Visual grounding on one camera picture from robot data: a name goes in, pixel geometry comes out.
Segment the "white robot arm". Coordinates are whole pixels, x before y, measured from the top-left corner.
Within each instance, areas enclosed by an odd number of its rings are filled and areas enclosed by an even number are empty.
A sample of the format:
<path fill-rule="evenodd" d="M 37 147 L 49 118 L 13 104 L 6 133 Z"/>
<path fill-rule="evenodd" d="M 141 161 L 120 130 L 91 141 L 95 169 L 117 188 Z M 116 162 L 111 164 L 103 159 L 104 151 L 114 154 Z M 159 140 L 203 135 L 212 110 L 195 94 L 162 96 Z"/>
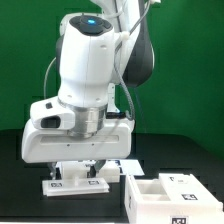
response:
<path fill-rule="evenodd" d="M 93 160 L 94 176 L 109 159 L 130 154 L 135 110 L 119 111 L 114 87 L 124 91 L 150 77 L 154 52 L 146 15 L 159 0 L 90 0 L 102 12 L 61 21 L 53 62 L 58 94 L 30 107 L 22 159 L 46 163 L 53 179 L 59 162 Z"/>

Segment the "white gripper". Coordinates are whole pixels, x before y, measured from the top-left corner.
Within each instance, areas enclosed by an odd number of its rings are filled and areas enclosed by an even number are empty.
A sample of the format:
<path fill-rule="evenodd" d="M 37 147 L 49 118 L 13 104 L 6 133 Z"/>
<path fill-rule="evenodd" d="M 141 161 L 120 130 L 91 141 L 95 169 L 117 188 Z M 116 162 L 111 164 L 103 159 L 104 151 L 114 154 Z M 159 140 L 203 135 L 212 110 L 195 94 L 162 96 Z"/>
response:
<path fill-rule="evenodd" d="M 57 179 L 56 162 L 97 160 L 90 168 L 90 175 L 95 176 L 105 160 L 130 154 L 134 120 L 105 119 L 97 133 L 79 135 L 72 133 L 77 125 L 75 118 L 75 113 L 63 107 L 57 97 L 33 103 L 22 137 L 22 159 L 27 163 L 50 162 L 50 177 Z"/>

